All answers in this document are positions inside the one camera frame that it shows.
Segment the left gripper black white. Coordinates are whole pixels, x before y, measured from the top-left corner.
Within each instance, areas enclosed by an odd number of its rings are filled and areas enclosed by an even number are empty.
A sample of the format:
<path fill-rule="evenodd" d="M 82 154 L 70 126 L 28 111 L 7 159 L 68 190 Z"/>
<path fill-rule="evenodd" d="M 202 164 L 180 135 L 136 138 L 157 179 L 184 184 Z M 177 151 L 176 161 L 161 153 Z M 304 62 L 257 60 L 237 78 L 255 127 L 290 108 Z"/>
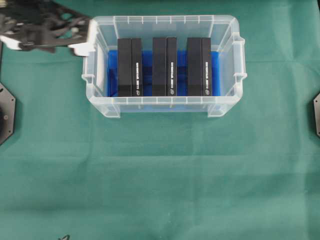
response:
<path fill-rule="evenodd" d="M 95 52 L 97 22 L 53 0 L 2 0 L 0 40 L 16 51 L 54 53 L 69 47 L 77 56 Z"/>

